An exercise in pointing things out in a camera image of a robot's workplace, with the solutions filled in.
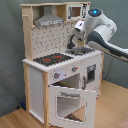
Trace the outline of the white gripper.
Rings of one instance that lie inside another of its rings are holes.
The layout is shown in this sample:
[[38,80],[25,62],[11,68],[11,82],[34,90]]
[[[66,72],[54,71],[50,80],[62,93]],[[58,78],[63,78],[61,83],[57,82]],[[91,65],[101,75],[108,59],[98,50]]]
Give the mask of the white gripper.
[[83,30],[84,22],[79,20],[76,25],[74,26],[72,33],[78,38],[78,39],[85,39],[85,31]]

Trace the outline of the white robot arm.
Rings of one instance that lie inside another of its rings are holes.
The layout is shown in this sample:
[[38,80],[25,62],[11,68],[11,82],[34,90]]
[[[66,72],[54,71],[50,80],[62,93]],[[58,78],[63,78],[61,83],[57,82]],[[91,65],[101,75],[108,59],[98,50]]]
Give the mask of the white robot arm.
[[83,21],[79,20],[76,23],[73,34],[79,39],[86,40],[89,47],[128,62],[128,49],[109,42],[116,31],[116,24],[107,18],[100,8],[92,8]]

